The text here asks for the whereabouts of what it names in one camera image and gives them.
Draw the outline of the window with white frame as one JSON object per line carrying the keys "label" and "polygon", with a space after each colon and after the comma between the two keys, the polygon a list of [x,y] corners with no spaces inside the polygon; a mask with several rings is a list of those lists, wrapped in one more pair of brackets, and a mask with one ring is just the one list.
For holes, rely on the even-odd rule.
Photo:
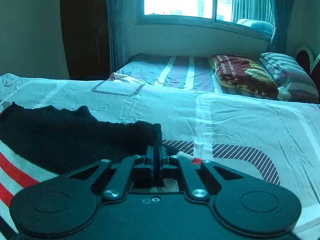
{"label": "window with white frame", "polygon": [[139,0],[139,21],[145,24],[178,24],[217,28],[271,38],[236,24],[246,18],[274,25],[270,0]]}

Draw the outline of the patterned white bed sheet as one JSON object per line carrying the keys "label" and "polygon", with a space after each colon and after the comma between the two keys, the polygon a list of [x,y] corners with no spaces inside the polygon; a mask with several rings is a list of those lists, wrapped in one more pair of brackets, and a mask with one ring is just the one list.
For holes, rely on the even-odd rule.
{"label": "patterned white bed sheet", "polygon": [[164,143],[189,159],[211,159],[292,191],[295,227],[319,239],[319,105],[120,81],[1,76],[1,109],[88,107],[100,121],[159,123]]}

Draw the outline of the striped knit dinosaur sweater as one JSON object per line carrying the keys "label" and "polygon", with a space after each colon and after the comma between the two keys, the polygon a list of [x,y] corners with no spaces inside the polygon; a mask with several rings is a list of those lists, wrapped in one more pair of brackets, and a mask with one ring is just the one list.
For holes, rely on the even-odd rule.
{"label": "striped knit dinosaur sweater", "polygon": [[118,163],[145,153],[148,146],[164,146],[168,155],[201,163],[163,141],[160,124],[102,122],[86,106],[69,111],[53,106],[26,109],[12,103],[1,113],[1,141],[14,157],[42,168],[41,174],[64,174],[100,159]]}

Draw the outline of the teal cushion on windowsill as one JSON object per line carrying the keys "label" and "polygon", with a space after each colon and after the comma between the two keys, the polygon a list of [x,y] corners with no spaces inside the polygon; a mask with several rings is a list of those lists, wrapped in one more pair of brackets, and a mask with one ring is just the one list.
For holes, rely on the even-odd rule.
{"label": "teal cushion on windowsill", "polygon": [[242,18],[237,20],[236,24],[249,27],[265,35],[271,36],[273,34],[273,25],[266,21]]}

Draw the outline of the red white scalloped headboard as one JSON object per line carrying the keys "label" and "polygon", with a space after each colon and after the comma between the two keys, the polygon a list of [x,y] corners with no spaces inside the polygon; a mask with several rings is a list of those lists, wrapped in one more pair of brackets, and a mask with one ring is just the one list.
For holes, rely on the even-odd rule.
{"label": "red white scalloped headboard", "polygon": [[309,75],[315,75],[319,71],[319,55],[314,57],[313,52],[307,46],[300,46],[295,52],[298,64]]}

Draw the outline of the maroon yellow folded blanket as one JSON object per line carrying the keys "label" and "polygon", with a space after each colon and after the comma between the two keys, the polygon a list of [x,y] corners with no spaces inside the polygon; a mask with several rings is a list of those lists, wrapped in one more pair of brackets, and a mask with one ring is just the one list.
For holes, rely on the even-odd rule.
{"label": "maroon yellow folded blanket", "polygon": [[250,57],[214,55],[209,64],[222,87],[272,98],[278,95],[274,79]]}

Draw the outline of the grey striped pillow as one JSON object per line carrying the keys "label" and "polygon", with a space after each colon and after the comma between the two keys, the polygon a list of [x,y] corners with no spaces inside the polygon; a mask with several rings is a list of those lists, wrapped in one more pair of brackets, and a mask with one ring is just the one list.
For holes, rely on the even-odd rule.
{"label": "grey striped pillow", "polygon": [[293,57],[280,53],[262,53],[259,60],[278,87],[277,99],[319,103],[315,83]]}

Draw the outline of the teal right curtain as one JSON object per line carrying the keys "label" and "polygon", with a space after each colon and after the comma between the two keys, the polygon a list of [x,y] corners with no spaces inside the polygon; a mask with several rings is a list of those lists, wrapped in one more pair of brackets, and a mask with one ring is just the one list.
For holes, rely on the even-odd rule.
{"label": "teal right curtain", "polygon": [[291,20],[295,0],[270,0],[274,16],[274,28],[268,52],[284,54],[287,45],[287,30]]}

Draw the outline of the striped purple blue bedding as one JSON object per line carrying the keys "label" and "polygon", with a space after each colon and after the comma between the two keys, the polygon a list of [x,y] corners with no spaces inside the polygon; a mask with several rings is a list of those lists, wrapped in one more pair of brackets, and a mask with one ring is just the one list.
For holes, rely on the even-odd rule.
{"label": "striped purple blue bedding", "polygon": [[112,73],[110,79],[257,99],[276,99],[275,96],[222,87],[209,59],[205,57],[138,54],[123,68]]}

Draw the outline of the dark wooden door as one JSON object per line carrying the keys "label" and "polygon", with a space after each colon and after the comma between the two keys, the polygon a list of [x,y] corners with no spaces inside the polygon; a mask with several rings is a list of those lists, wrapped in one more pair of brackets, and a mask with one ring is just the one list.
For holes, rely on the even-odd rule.
{"label": "dark wooden door", "polygon": [[110,53],[106,0],[60,0],[63,46],[71,80],[106,80]]}

